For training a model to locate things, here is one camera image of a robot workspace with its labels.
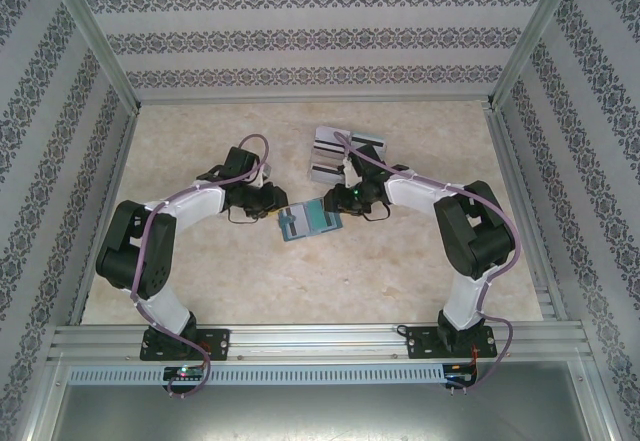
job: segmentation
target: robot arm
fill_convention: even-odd
[[[227,211],[232,206],[244,209],[247,216],[257,220],[288,204],[287,195],[282,189],[270,182],[265,183],[269,175],[267,165],[263,165],[251,180],[224,186],[211,184],[246,174],[257,163],[259,161],[255,154],[232,147],[224,165],[215,166],[198,176],[198,180],[192,184],[194,189],[186,190],[188,192],[167,204],[153,218],[137,291],[138,303],[153,319],[152,326],[157,323],[189,341],[194,341],[196,337],[195,316],[180,303],[167,283],[176,235],[204,218]],[[164,203],[120,203],[98,254],[96,272],[127,294],[131,293],[133,287],[140,253],[139,243],[135,240],[142,237],[150,213],[161,202]],[[176,358],[190,353],[191,348],[159,331],[153,330],[153,336],[163,340],[166,350],[171,351]]]
[[[358,151],[380,161],[372,146]],[[447,258],[455,270],[451,294],[438,316],[438,335],[450,352],[460,349],[484,324],[478,305],[487,279],[515,247],[511,232],[486,206],[414,180],[415,172],[405,166],[394,169],[407,176],[391,175],[355,155],[345,158],[344,166],[345,184],[336,185],[324,198],[327,211],[366,216],[371,205],[380,201],[437,219]],[[456,187],[499,206],[491,188],[482,181]]]

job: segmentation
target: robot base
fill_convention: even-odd
[[[398,334],[407,340],[409,359],[471,358],[474,349],[478,358],[498,355],[493,330],[483,322],[464,331],[447,325],[440,311],[438,326],[398,326]]]
[[[211,361],[226,361],[229,352],[228,329],[198,329],[195,317],[191,318],[187,326],[180,333],[182,337],[193,341],[204,348]],[[192,361],[201,360],[202,354],[166,334],[149,327],[142,337],[140,360],[142,361]]]

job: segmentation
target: black mounting bracket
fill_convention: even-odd
[[[226,361],[229,353],[229,338],[231,331],[228,329],[198,329],[195,335],[195,343],[204,348],[211,361]],[[153,328],[148,328],[142,337],[140,359],[142,361],[193,361],[202,360],[202,354],[182,343],[159,333]]]
[[[438,326],[404,326],[397,328],[400,336],[406,339],[409,359],[451,359],[471,358],[476,349],[478,358],[495,358],[498,355],[493,330],[482,326],[473,339],[465,340],[460,347],[447,349],[438,336]]]

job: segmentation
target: aluminum frame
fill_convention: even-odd
[[[489,103],[484,104],[483,109],[513,215],[522,238],[522,246],[527,256],[533,283],[537,288],[548,290],[556,319],[568,320],[569,317],[549,263],[540,229],[535,222],[536,218],[527,194],[524,178],[518,169],[515,152],[506,133],[502,114],[499,110],[494,111]]]
[[[536,44],[538,44],[547,24],[549,24],[549,21],[553,18],[553,13],[560,4],[560,1],[561,0],[540,0],[540,2],[538,2],[522,36],[520,36],[513,53],[502,70],[502,74],[496,83],[493,93],[491,93],[492,106],[494,108],[502,106],[504,100],[509,97],[511,88],[513,88],[522,68],[529,60],[529,55]]]
[[[397,325],[240,325],[202,326],[231,331],[229,357],[216,366],[372,365],[466,362],[468,359],[411,360]],[[507,329],[492,325],[499,350]],[[74,366],[175,366],[138,357],[146,326],[68,326],[55,330],[44,374],[26,429],[18,439],[53,439],[56,421]],[[504,362],[566,362],[585,423],[593,440],[618,440],[620,434],[579,321],[514,323],[514,340]],[[493,359],[480,359],[487,364]]]
[[[85,40],[95,53],[100,66],[104,69],[109,77],[109,81],[115,88],[120,100],[127,107],[129,113],[137,114],[140,107],[140,100],[136,95],[129,78],[122,69],[118,58],[111,49],[109,41],[102,32],[100,25],[96,21],[95,16],[91,12],[86,0],[63,0],[65,6],[71,13],[71,16],[78,28],[82,32]]]

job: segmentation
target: wall panel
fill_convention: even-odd
[[[501,107],[625,439],[640,437],[637,19],[638,0],[562,0]]]
[[[539,0],[87,0],[142,101],[488,95]]]
[[[0,440],[66,324],[130,114],[62,0],[0,0]]]

